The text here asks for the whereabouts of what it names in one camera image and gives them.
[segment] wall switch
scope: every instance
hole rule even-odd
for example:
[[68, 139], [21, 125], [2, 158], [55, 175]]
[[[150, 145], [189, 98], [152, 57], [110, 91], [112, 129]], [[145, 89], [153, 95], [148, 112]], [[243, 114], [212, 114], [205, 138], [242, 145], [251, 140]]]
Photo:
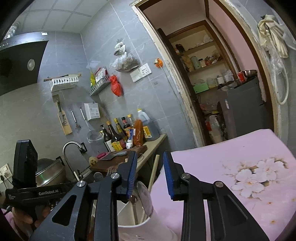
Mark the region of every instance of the wall switch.
[[8, 164], [5, 164], [3, 167], [0, 168], [0, 173], [2, 176], [5, 176], [4, 180], [12, 177], [12, 173], [10, 171]]
[[130, 73], [130, 75], [133, 82], [136, 82], [142, 78], [142, 75], [139, 69], [134, 70], [133, 72]]
[[149, 68], [149, 65], [148, 64], [144, 64], [143, 66], [141, 66], [139, 68], [139, 70], [141, 72], [142, 78], [152, 73], [152, 71]]

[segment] wooden cutting board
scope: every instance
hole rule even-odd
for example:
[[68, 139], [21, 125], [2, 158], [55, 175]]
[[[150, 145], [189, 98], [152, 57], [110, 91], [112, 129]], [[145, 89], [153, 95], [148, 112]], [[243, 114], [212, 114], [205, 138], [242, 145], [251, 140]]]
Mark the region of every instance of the wooden cutting board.
[[135, 151], [138, 154], [138, 158], [139, 158], [140, 154], [143, 154], [146, 150], [147, 150], [146, 145], [140, 146], [140, 147], [133, 147], [133, 148], [130, 148], [130, 149], [124, 149], [124, 150], [121, 150], [121, 151], [127, 151], [128, 152], [127, 155], [125, 155], [125, 156], [116, 156], [110, 161], [100, 161], [100, 160], [98, 160], [98, 162], [95, 165], [91, 166], [89, 169], [92, 170], [92, 171], [95, 171], [95, 172], [107, 173], [109, 167], [117, 169], [118, 165], [120, 163], [125, 162], [125, 159], [128, 158], [130, 151]]

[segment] red cup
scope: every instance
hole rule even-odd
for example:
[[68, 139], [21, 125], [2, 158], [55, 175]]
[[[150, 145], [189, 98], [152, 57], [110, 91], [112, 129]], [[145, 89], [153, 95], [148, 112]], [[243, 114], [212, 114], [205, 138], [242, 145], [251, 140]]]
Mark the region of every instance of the red cup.
[[241, 80], [242, 83], [246, 81], [246, 79], [244, 78], [244, 73], [243, 72], [239, 72], [237, 74], [237, 76], [239, 77], [239, 79]]

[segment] green box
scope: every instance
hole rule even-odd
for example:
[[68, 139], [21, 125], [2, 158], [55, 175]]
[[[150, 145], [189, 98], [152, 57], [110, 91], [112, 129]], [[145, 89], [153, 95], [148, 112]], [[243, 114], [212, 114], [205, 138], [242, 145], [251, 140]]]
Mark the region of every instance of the green box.
[[203, 91], [208, 90], [209, 87], [208, 87], [207, 83], [205, 82], [203, 84], [195, 85], [193, 87], [193, 89], [194, 89], [195, 93], [197, 94], [197, 93], [200, 93], [200, 92], [203, 92]]

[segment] gray refrigerator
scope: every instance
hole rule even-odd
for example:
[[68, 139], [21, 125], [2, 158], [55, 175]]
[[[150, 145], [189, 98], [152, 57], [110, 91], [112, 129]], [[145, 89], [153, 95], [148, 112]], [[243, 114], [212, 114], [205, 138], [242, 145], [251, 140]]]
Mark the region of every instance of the gray refrigerator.
[[248, 134], [259, 129], [270, 129], [271, 117], [261, 97], [258, 78], [235, 88], [218, 92], [221, 107], [220, 126], [225, 127], [226, 139]]

